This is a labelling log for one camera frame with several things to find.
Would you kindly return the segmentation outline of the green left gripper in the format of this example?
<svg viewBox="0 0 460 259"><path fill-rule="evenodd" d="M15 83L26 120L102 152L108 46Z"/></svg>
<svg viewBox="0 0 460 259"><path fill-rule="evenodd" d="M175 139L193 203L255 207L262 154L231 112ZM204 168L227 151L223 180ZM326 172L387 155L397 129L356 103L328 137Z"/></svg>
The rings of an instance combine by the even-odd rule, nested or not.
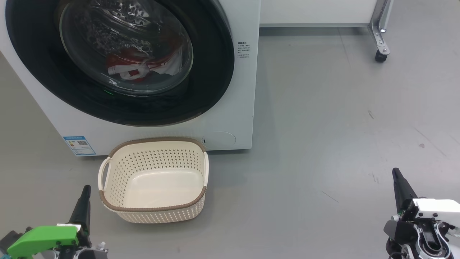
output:
<svg viewBox="0 0 460 259"><path fill-rule="evenodd" d="M77 251L90 248L90 198L91 186L85 185L69 224L43 225L29 229L7 246L7 256L10 259L32 259L35 254L51 251L56 259L74 259Z"/></svg>

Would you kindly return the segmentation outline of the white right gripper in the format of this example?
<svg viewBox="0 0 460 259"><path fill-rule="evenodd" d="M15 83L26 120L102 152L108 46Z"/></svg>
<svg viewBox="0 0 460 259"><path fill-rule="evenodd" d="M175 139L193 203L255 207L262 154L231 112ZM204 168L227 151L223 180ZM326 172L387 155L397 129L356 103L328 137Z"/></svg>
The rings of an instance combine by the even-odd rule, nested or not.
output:
<svg viewBox="0 0 460 259"><path fill-rule="evenodd" d="M415 241L426 232L429 239L450 235L459 238L460 205L449 199L418 199L399 168L392 169L398 218L384 226L394 241Z"/></svg>

